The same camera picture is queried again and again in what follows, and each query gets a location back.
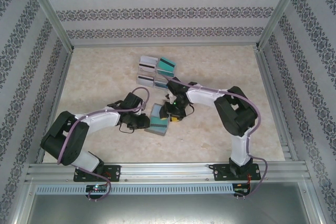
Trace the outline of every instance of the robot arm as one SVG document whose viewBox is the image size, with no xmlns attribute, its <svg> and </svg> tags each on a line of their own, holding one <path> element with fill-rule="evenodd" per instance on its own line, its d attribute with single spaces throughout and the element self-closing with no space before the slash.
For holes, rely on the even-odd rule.
<svg viewBox="0 0 336 224">
<path fill-rule="evenodd" d="M 82 150 L 84 140 L 87 135 L 96 132 L 105 127 L 117 126 L 125 123 L 129 129 L 144 129 L 149 127 L 150 119 L 146 114 L 141 113 L 141 109 L 136 112 L 114 112 L 115 110 L 134 109 L 142 105 L 143 100 L 133 93 L 129 93 L 125 100 L 118 101 L 107 105 L 101 112 L 93 115 L 71 114 L 63 111 L 57 117 L 51 128 L 44 136 L 41 147 L 54 158 L 58 158 L 65 142 L 67 133 L 73 124 L 83 116 L 87 116 L 81 120 L 74 128 L 66 149 L 63 153 L 61 163 L 63 165 L 73 165 L 89 172 L 101 174 L 104 162 L 90 152 Z"/>
<path fill-rule="evenodd" d="M 207 91 L 200 89 L 200 85 L 191 82 L 189 88 L 182 84 L 170 80 L 167 84 L 169 93 L 166 98 L 169 102 L 165 102 L 160 110 L 160 117 L 171 117 L 171 121 L 181 121 L 186 117 L 185 108 L 189 104 L 200 103 L 217 109 L 219 117 L 224 128 L 231 134 L 232 152 L 230 156 L 230 164 L 232 172 L 237 175 L 246 170 L 250 163 L 251 157 L 246 151 L 247 136 L 251 128 L 255 125 L 257 118 L 256 111 L 245 101 L 224 95 L 219 92 Z M 229 90 L 223 90 L 246 97 L 239 87 L 232 87 Z"/>
</svg>

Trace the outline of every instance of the aluminum frame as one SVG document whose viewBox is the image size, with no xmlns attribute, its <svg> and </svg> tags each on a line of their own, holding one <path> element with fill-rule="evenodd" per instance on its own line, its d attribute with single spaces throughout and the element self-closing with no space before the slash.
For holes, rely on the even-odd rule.
<svg viewBox="0 0 336 224">
<path fill-rule="evenodd" d="M 112 183 L 128 185 L 146 184 L 229 184 L 246 181 L 214 181 L 209 163 L 127 163 L 121 165 L 120 181 Z M 265 165 L 258 163 L 263 173 Z M 264 183 L 298 183 L 310 223 L 325 223 L 315 189 L 311 182 L 305 161 L 279 161 L 268 163 L 268 173 Z M 13 219 L 9 223 L 27 223 L 39 185 L 92 185 L 95 183 L 76 183 L 73 181 L 74 167 L 57 164 L 30 164 L 25 177 L 23 191 L 17 202 Z"/>
<path fill-rule="evenodd" d="M 38 0 L 38 2 L 41 5 L 48 19 L 50 20 L 50 23 L 52 24 L 59 38 L 61 39 L 63 45 L 67 48 L 67 51 L 72 52 L 73 44 L 71 43 L 71 40 L 67 32 L 65 31 L 61 21 L 59 20 L 56 14 L 56 11 L 54 10 L 50 1 L 49 0 Z"/>
<path fill-rule="evenodd" d="M 258 41 L 258 48 L 261 49 L 267 43 L 267 40 L 273 33 L 275 26 L 278 24 L 280 17 L 283 15 L 287 5 L 289 4 L 290 0 L 280 0 L 272 13 L 264 31 L 261 34 L 261 37 Z"/>
<path fill-rule="evenodd" d="M 266 91 L 266 96 L 269 101 L 269 106 L 273 115 L 274 123 L 279 135 L 281 144 L 287 144 L 290 153 L 290 158 L 293 161 L 299 160 L 297 153 L 294 148 L 293 141 L 290 137 L 285 117 L 282 113 L 282 108 L 280 105 L 279 98 L 277 96 L 276 88 L 272 82 L 270 71 L 266 64 L 266 59 L 264 53 L 260 51 L 257 47 L 254 47 L 254 53 L 258 63 L 261 79 Z"/>
<path fill-rule="evenodd" d="M 72 51 L 68 52 L 67 62 L 66 62 L 66 65 L 65 65 L 65 72 L 64 72 L 63 76 L 61 77 L 60 86 L 59 86 L 59 89 L 58 89 L 57 95 L 56 95 L 56 101 L 54 103 L 54 106 L 51 108 L 50 119 L 49 119 L 49 122 L 48 122 L 48 125 L 47 125 L 47 129 L 50 129 L 52 123 L 55 120 L 56 113 L 57 113 L 57 108 L 58 108 L 59 102 L 61 100 L 61 95 L 62 95 L 63 88 L 64 88 L 64 85 L 65 85 L 66 77 L 67 77 L 68 72 L 69 72 L 71 60 L 72 60 Z M 44 153 L 45 153 L 45 150 L 40 148 L 37 159 L 36 159 L 37 163 L 42 163 Z"/>
</svg>

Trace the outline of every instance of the beige floor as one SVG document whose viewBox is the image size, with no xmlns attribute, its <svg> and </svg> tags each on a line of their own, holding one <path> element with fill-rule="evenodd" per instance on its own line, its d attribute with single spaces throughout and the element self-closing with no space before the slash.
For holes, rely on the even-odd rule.
<svg viewBox="0 0 336 224">
<path fill-rule="evenodd" d="M 203 86 L 239 86 L 257 104 L 262 124 L 251 138 L 251 153 L 268 161 L 283 161 L 278 134 L 251 46 L 77 48 L 61 96 L 58 113 L 88 113 L 124 99 L 137 87 L 141 55 L 167 57 L 177 63 L 176 76 Z M 153 103 L 163 103 L 165 91 L 150 88 Z M 137 93 L 145 99 L 145 92 Z M 171 123 L 166 136 L 137 130 L 124 134 L 105 128 L 86 138 L 89 150 L 105 162 L 218 162 L 228 161 L 229 134 L 215 109 L 195 104 L 195 113 Z M 45 163 L 56 160 L 45 155 Z"/>
</svg>

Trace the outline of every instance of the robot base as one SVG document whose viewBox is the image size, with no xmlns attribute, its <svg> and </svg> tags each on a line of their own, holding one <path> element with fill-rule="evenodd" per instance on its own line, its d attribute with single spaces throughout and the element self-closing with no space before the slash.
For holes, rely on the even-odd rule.
<svg viewBox="0 0 336 224">
<path fill-rule="evenodd" d="M 120 179 L 120 165 L 104 165 L 100 173 L 101 176 L 106 177 L 111 182 L 119 182 Z M 104 179 L 82 172 L 79 169 L 75 170 L 74 182 L 105 182 Z"/>
<path fill-rule="evenodd" d="M 248 168 L 240 174 L 234 175 L 230 164 L 214 164 L 209 165 L 209 168 L 214 171 L 215 181 L 237 181 L 237 180 L 260 180 L 260 170 L 258 164 L 249 164 Z"/>
</svg>

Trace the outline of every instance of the purple cable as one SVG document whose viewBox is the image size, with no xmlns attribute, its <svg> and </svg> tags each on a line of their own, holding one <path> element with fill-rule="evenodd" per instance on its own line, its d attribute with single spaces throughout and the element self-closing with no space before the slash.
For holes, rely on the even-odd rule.
<svg viewBox="0 0 336 224">
<path fill-rule="evenodd" d="M 254 127 L 254 128 L 247 134 L 246 152 L 247 152 L 247 155 L 248 155 L 249 157 L 254 158 L 254 159 L 257 159 L 257 160 L 261 160 L 261 161 L 263 161 L 263 162 L 265 163 L 265 171 L 264 171 L 264 174 L 262 175 L 262 177 L 261 177 L 261 179 L 260 179 L 258 185 L 256 186 L 256 188 L 255 188 L 252 192 L 250 192 L 250 194 L 248 194 L 247 196 L 250 196 L 251 194 L 253 194 L 253 193 L 260 187 L 261 183 L 263 182 L 263 180 L 264 180 L 265 177 L 266 177 L 267 170 L 268 170 L 268 164 L 267 164 L 267 161 L 266 161 L 265 159 L 261 158 L 261 157 L 255 157 L 255 156 L 252 156 L 252 155 L 250 154 L 250 151 L 249 151 L 250 136 L 251 136 L 252 133 L 254 133 L 254 132 L 259 128 L 259 126 L 260 126 L 260 124 L 261 124 L 261 114 L 260 114 L 260 111 L 258 110 L 257 106 L 256 106 L 253 102 L 251 102 L 250 100 L 248 100 L 248 99 L 245 98 L 245 97 L 242 97 L 242 96 L 239 95 L 239 94 L 234 94 L 234 93 L 230 93 L 230 92 L 227 92 L 227 91 L 221 91 L 221 90 L 217 90 L 217 89 L 211 89 L 211 88 L 207 88 L 207 87 L 203 87 L 203 86 L 200 86 L 200 87 L 197 87 L 197 86 L 196 86 L 196 87 L 195 87 L 195 86 L 193 86 L 193 85 L 189 85 L 189 84 L 186 84 L 186 83 L 184 83 L 184 82 L 180 82 L 180 81 L 174 80 L 173 78 L 167 78 L 167 77 L 166 77 L 166 79 L 167 79 L 168 81 L 173 81 L 173 82 L 176 82 L 176 83 L 178 83 L 178 84 L 187 86 L 187 87 L 189 87 L 189 88 L 193 88 L 193 89 L 197 89 L 197 88 L 198 88 L 198 89 L 200 89 L 200 90 L 206 90 L 206 91 L 211 91 L 211 92 L 218 92 L 218 93 L 220 93 L 220 94 L 226 94 L 226 95 L 231 95 L 231 96 L 233 96 L 233 97 L 237 97 L 237 98 L 239 98 L 239 99 L 241 99 L 241 100 L 247 102 L 248 104 L 250 104 L 250 105 L 253 107 L 253 109 L 257 112 L 257 115 L 258 115 L 258 122 L 257 122 L 256 126 L 255 126 L 255 127 Z"/>
<path fill-rule="evenodd" d="M 61 163 L 61 160 L 62 160 L 64 151 L 65 151 L 65 149 L 66 149 L 66 147 L 67 147 L 68 141 L 69 141 L 69 139 L 70 139 L 70 137 L 71 137 L 71 135 L 72 135 L 72 132 L 74 131 L 76 125 L 77 125 L 80 121 L 82 121 L 83 119 L 85 119 L 85 118 L 87 118 L 87 117 L 89 117 L 89 116 L 95 115 L 95 114 L 99 114 L 99 113 L 108 113 L 108 112 L 130 112 L 130 111 L 135 111 L 135 110 L 137 110 L 137 109 L 142 109 L 142 108 L 144 108 L 144 107 L 146 106 L 148 100 L 149 100 L 149 96 L 150 96 L 150 95 L 149 95 L 149 90 L 148 90 L 147 88 L 144 88 L 144 87 L 137 87 L 137 88 L 135 88 L 135 89 L 132 91 L 132 93 L 133 93 L 135 90 L 138 90 L 138 89 L 144 89 L 144 90 L 147 92 L 147 99 L 146 99 L 146 101 L 145 101 L 141 106 L 139 106 L 139 107 L 136 107 L 136 108 L 134 108 L 134 109 L 127 109 L 127 110 L 115 110 L 115 109 L 110 109 L 110 110 L 98 110 L 98 111 L 94 111 L 94 112 L 91 112 L 91 113 L 89 113 L 89 114 L 86 114 L 86 115 L 82 116 L 81 118 L 79 118 L 79 119 L 72 125 L 72 127 L 71 127 L 71 129 L 70 129 L 70 131 L 69 131 L 69 133 L 68 133 L 68 135 L 67 135 L 67 137 L 65 138 L 65 141 L 64 141 L 64 143 L 63 143 L 62 149 L 61 149 L 61 151 L 60 151 L 60 153 L 59 153 L 59 155 L 58 155 L 57 164 L 59 165 L 59 164 Z"/>
<path fill-rule="evenodd" d="M 146 101 L 144 101 L 144 102 L 141 104 L 141 106 L 139 106 L 139 107 L 136 107 L 136 108 L 134 108 L 134 109 L 128 109 L 128 110 L 115 110 L 115 109 L 111 109 L 111 110 L 99 110 L 99 111 L 91 112 L 91 113 L 89 113 L 89 114 L 87 114 L 87 115 L 82 116 L 81 118 L 79 118 L 79 119 L 72 125 L 72 127 L 71 127 L 71 129 L 70 129 L 70 131 L 69 131 L 69 133 L 68 133 L 68 135 L 67 135 L 67 137 L 65 138 L 65 141 L 64 141 L 64 143 L 63 143 L 62 149 L 61 149 L 61 151 L 60 151 L 60 153 L 59 153 L 59 156 L 58 156 L 58 159 L 57 159 L 57 164 L 58 164 L 58 165 L 60 164 L 60 162 L 61 162 L 61 160 L 62 160 L 62 157 L 63 157 L 63 154 L 64 154 L 64 151 L 65 151 L 66 146 L 67 146 L 67 144 L 68 144 L 68 141 L 69 141 L 69 139 L 70 139 L 70 136 L 71 136 L 72 132 L 74 131 L 76 125 L 77 125 L 81 120 L 83 120 L 83 119 L 85 119 L 85 118 L 87 118 L 87 117 L 89 117 L 89 116 L 92 116 L 92 115 L 95 115 L 95 114 L 99 114 L 99 113 L 104 113 L 104 112 L 105 112 L 105 113 L 107 113 L 107 112 L 130 112 L 130 111 L 134 111 L 134 110 L 142 109 L 142 108 L 146 107 L 146 104 L 147 104 L 147 102 L 148 102 L 148 100 L 149 100 L 149 96 L 150 96 L 150 94 L 149 94 L 149 90 L 148 90 L 147 88 L 144 88 L 144 87 L 137 87 L 137 88 L 135 88 L 135 89 L 132 91 L 132 93 L 134 93 L 134 92 L 135 92 L 136 90 L 138 90 L 138 89 L 143 89 L 143 90 L 145 90 L 145 91 L 147 92 L 147 98 L 146 98 Z M 106 180 L 106 182 L 107 182 L 107 184 L 108 184 L 108 186 L 109 186 L 108 191 L 106 192 L 106 194 L 104 194 L 103 196 L 101 196 L 101 197 L 98 198 L 98 199 L 95 199 L 94 201 L 102 200 L 102 199 L 104 199 L 105 197 L 107 197 L 107 196 L 110 194 L 111 189 L 112 189 L 112 185 L 111 185 L 111 181 L 109 181 L 108 178 L 106 178 L 106 177 L 104 177 L 104 176 L 101 176 L 101 175 L 99 175 L 99 174 L 90 172 L 90 171 L 85 170 L 85 169 L 80 168 L 80 167 L 76 167 L 76 166 L 75 166 L 75 168 L 77 168 L 77 169 L 79 169 L 79 170 L 81 170 L 81 171 L 83 171 L 83 172 L 85 172 L 85 173 L 88 173 L 88 174 L 91 174 L 91 175 L 93 175 L 93 176 L 96 176 L 96 177 L 99 177 L 99 178 L 102 178 L 102 179 Z M 92 192 L 93 192 L 93 191 L 89 191 L 89 194 L 88 194 L 88 199 L 89 199 L 89 200 L 92 200 L 92 199 L 90 198 L 90 195 L 91 195 Z"/>
<path fill-rule="evenodd" d="M 80 168 L 80 167 L 76 167 L 76 166 L 75 166 L 75 168 L 81 170 L 82 172 L 85 172 L 85 173 L 91 174 L 91 175 L 93 175 L 93 176 L 102 178 L 102 179 L 106 180 L 107 184 L 109 185 L 109 189 L 107 190 L 107 192 L 106 192 L 104 195 L 102 195 L 100 198 L 98 198 L 98 199 L 92 199 L 92 198 L 90 198 L 90 195 L 91 195 L 91 193 L 92 193 L 93 191 L 89 191 L 89 194 L 88 194 L 88 199 L 89 199 L 89 201 L 91 201 L 91 200 L 94 200 L 95 202 L 96 202 L 96 201 L 100 201 L 100 200 L 106 198 L 106 197 L 110 194 L 111 189 L 112 189 L 112 185 L 111 185 L 111 181 L 109 181 L 108 178 L 106 178 L 106 177 L 104 177 L 104 176 L 101 176 L 101 175 L 99 175 L 99 174 L 96 174 L 96 173 L 89 172 L 88 170 L 85 170 L 85 169 Z"/>
</svg>

